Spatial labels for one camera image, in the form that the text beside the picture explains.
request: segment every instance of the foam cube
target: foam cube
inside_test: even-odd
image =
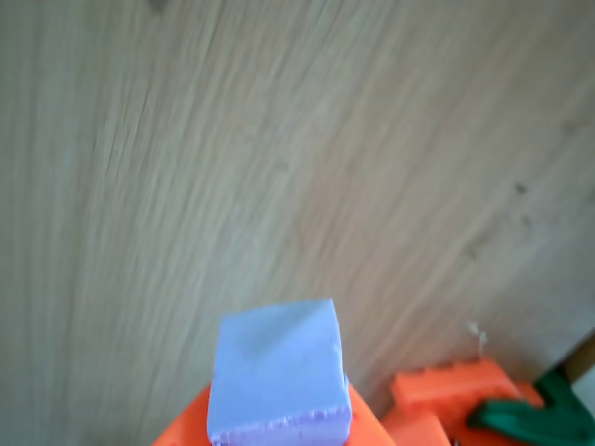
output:
[[[339,446],[351,417],[331,300],[222,319],[207,419],[213,444]]]

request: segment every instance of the light wood panel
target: light wood panel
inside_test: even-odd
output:
[[[595,321],[590,1],[0,2],[0,442],[148,444],[225,311],[331,296],[351,380]]]

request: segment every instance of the orange block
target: orange block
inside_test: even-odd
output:
[[[353,420],[350,438],[345,446],[395,446],[390,435],[353,386],[350,386],[350,397]]]
[[[454,363],[447,367],[396,374],[390,385],[403,413],[434,413],[448,435],[462,426],[484,400],[522,398],[495,361]]]
[[[456,429],[452,435],[460,446],[526,446],[527,443],[520,443],[514,439],[508,439],[503,435],[490,432],[484,429],[469,429],[462,426]]]
[[[531,383],[516,383],[517,388],[522,394],[522,397],[527,400],[533,407],[544,407],[543,398],[539,395],[536,388]]]
[[[206,435],[206,417],[211,386],[207,387],[182,414],[169,425],[152,446],[211,446]],[[350,386],[350,438],[346,446],[395,446],[364,399]]]
[[[152,446],[211,446],[206,435],[210,394],[211,386],[207,386]]]
[[[393,408],[382,426],[398,446],[450,446],[440,421],[433,413],[405,414]]]

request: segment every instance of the light blue block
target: light blue block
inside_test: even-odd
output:
[[[207,421],[214,444],[338,446],[350,423],[332,300],[222,319]]]

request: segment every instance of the green toy piece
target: green toy piece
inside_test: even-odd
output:
[[[595,421],[558,371],[539,379],[535,388],[544,409],[524,401],[489,400],[471,414],[467,425],[540,446],[595,446]]]

